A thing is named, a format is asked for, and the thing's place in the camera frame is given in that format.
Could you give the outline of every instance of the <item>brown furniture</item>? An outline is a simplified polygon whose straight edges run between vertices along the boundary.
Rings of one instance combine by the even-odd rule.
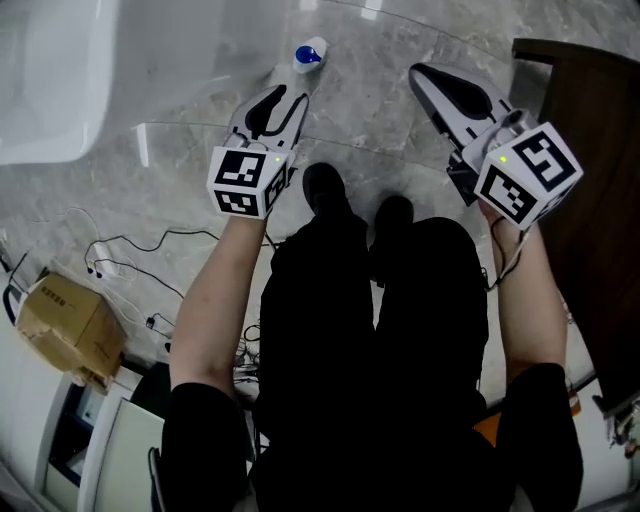
[[[640,63],[585,46],[516,39],[516,59],[553,66],[540,113],[585,175],[542,232],[589,349],[601,408],[640,395]]]

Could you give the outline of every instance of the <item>forearm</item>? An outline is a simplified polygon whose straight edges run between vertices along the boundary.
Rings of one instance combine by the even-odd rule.
[[[496,236],[506,251],[507,263],[518,245],[518,232],[502,221]],[[501,253],[493,241],[496,268]],[[515,269],[498,287],[500,329],[507,361],[507,382],[530,366],[557,363],[564,366],[567,322],[537,225],[520,254]]]
[[[265,221],[231,217],[191,285],[171,345],[171,385],[200,382],[233,394],[233,364]]]

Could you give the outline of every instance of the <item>marble floor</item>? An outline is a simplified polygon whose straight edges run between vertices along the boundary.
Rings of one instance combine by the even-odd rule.
[[[380,196],[389,191],[411,198],[417,219],[457,220],[475,240],[483,264],[492,268],[487,226],[476,206],[464,206],[445,174],[450,149],[414,99],[408,68],[431,61],[476,71],[509,92],[517,106],[537,112],[548,70],[512,61],[514,37],[570,41],[640,59],[639,27],[635,0],[291,0],[281,63],[263,83],[159,114],[78,162],[1,167],[0,240],[14,262],[31,249],[19,272],[24,282],[47,265],[104,293],[129,334],[127,351],[147,361],[166,359],[165,339],[146,329],[144,321],[155,312],[175,318],[179,298],[130,269],[122,268],[119,278],[97,281],[86,272],[84,252],[98,236],[127,234],[153,246],[169,227],[219,234],[225,219],[214,213],[204,188],[212,149],[223,141],[225,126],[244,98],[267,84],[285,83],[290,98],[302,91],[311,95],[300,168],[319,160],[334,164],[353,209],[369,222]],[[328,62],[318,74],[295,75],[289,66],[294,49],[315,35],[330,44]],[[282,115],[276,112],[275,118]],[[276,240],[311,218],[301,178],[301,172],[295,175],[269,220]],[[153,254],[123,242],[110,248],[116,259],[162,276],[184,292],[214,243],[206,236],[169,237]],[[260,256],[247,325],[258,320],[271,255],[265,247]],[[382,294],[376,287],[373,293],[377,311]],[[495,292],[489,299],[491,333],[481,390],[491,402],[503,396],[505,385]],[[167,326],[159,322],[157,327]],[[568,361],[570,380],[591,369],[573,325]]]

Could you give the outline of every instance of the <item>leg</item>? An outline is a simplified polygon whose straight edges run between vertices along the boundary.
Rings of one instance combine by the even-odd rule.
[[[342,197],[346,204],[344,189]],[[329,215],[278,249],[262,295],[256,422],[272,442],[306,431],[311,415],[315,427],[331,420],[323,411],[344,400],[361,344],[374,335],[367,226],[330,202]]]
[[[402,368],[407,388],[428,390],[425,405],[472,424],[484,409],[475,388],[488,339],[473,240],[456,222],[433,218],[399,230],[386,246],[377,262],[386,281],[377,344],[389,347],[385,356]]]

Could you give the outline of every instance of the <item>person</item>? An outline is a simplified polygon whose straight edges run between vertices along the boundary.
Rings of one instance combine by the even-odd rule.
[[[275,252],[262,294],[260,394],[270,441],[247,477],[233,365],[266,221],[231,217],[180,309],[160,482],[167,510],[571,510],[582,458],[565,388],[566,316],[533,227],[498,287],[507,392],[493,448],[473,425],[488,339],[486,281],[456,222],[413,223],[388,198],[366,245],[338,172],[309,167],[313,220]],[[519,232],[486,204],[497,268]],[[370,278],[384,285],[373,326]]]

